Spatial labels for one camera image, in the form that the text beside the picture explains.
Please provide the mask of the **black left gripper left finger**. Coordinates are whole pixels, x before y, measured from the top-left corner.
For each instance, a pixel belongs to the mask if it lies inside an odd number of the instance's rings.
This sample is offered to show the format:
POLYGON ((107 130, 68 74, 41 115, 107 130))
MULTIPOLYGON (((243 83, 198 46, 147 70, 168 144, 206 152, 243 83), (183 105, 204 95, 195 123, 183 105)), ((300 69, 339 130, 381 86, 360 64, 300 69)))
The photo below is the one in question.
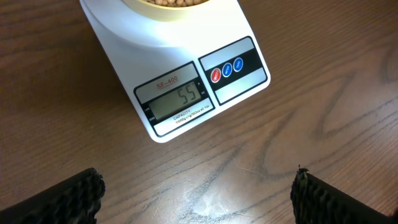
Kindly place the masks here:
POLYGON ((89 168, 1 210, 1 223, 96 224, 105 191, 103 176, 89 168))

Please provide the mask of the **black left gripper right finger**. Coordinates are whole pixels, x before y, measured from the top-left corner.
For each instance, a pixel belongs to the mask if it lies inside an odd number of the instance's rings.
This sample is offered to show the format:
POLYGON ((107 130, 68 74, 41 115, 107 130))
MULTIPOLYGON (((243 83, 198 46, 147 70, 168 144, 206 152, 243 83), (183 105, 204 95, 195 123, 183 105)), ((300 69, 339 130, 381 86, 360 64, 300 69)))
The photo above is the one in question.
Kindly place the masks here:
POLYGON ((299 168, 290 193, 296 224, 397 224, 386 216, 299 168))

